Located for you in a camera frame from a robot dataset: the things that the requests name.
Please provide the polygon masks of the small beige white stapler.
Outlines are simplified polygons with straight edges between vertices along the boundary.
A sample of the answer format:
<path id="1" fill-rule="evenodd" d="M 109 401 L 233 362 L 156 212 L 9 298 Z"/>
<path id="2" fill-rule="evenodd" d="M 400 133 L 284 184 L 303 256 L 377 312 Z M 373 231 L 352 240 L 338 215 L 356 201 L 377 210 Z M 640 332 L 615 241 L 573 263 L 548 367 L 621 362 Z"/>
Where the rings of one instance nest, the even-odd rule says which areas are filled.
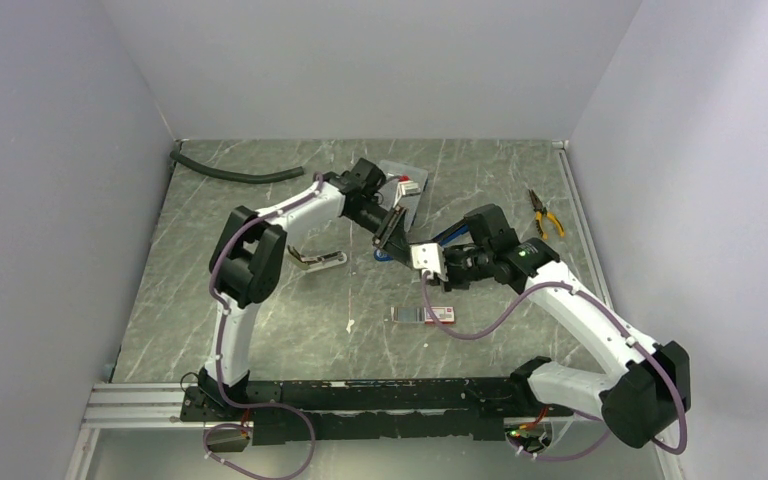
<path id="1" fill-rule="evenodd" d="M 316 272 L 343 265 L 348 257 L 343 251 L 334 251 L 319 255 L 304 255 L 292 245 L 287 246 L 289 260 L 304 272 Z"/>

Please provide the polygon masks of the blue black stapler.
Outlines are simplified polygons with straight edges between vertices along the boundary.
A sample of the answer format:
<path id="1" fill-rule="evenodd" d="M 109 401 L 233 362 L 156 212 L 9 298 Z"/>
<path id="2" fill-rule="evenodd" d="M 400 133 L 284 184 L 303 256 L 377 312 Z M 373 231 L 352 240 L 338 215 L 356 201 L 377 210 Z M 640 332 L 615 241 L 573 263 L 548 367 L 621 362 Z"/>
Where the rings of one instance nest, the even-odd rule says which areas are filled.
<path id="1" fill-rule="evenodd" d="M 442 246 L 445 246 L 451 243 L 452 241 L 454 241 L 455 239 L 459 238 L 460 236 L 467 234 L 468 232 L 469 232 L 469 229 L 466 223 L 464 221 L 459 221 L 451 225 L 447 229 L 443 230 L 442 232 L 438 233 L 437 235 L 435 235 L 432 238 L 432 241 Z M 389 262 L 393 260 L 393 258 L 389 254 L 381 250 L 375 250 L 373 252 L 373 257 L 378 262 Z"/>

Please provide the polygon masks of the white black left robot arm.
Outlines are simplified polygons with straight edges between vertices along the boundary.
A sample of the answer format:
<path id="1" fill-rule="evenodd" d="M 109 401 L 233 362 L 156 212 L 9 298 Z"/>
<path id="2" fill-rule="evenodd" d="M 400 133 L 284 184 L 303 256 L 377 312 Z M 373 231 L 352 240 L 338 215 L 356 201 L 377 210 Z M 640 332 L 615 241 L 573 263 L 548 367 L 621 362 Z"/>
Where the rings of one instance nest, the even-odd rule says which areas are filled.
<path id="1" fill-rule="evenodd" d="M 245 409 L 255 320 L 279 283 L 293 241 L 346 218 L 372 233 L 374 248 L 411 265 L 402 213 L 376 198 L 387 181 L 376 164 L 359 159 L 348 171 L 316 174 L 309 187 L 277 204 L 232 211 L 209 264 L 217 321 L 209 358 L 198 373 L 198 387 L 217 417 L 232 420 Z"/>

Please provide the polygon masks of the red white staples box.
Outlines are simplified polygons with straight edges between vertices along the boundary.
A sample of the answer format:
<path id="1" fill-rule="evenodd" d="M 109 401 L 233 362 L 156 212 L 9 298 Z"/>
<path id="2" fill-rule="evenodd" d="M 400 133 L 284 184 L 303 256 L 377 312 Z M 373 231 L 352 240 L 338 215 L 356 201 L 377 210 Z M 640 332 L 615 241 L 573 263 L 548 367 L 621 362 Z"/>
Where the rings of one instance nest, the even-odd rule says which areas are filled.
<path id="1" fill-rule="evenodd" d="M 453 307 L 392 307 L 390 319 L 395 323 L 404 324 L 433 324 L 433 313 L 443 324 L 455 324 L 455 311 Z"/>

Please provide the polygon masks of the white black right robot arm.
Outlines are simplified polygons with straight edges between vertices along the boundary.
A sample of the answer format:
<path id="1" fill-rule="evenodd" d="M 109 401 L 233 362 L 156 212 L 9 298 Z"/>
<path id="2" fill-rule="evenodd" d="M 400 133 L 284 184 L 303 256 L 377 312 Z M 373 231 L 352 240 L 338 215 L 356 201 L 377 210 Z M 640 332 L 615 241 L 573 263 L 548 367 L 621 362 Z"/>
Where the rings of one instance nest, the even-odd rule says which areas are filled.
<path id="1" fill-rule="evenodd" d="M 630 447 L 652 442 L 670 454 L 684 453 L 691 407 L 689 353 L 678 342 L 659 342 L 623 320 L 544 240 L 520 239 L 499 206 L 479 207 L 463 222 L 471 243 L 417 244 L 411 260 L 424 286 L 451 290 L 492 278 L 516 292 L 499 318 L 470 339 L 493 333 L 528 300 L 571 333 L 602 369 L 593 373 L 535 358 L 510 388 L 514 409 L 532 415 L 545 405 L 559 405 L 603 421 Z"/>

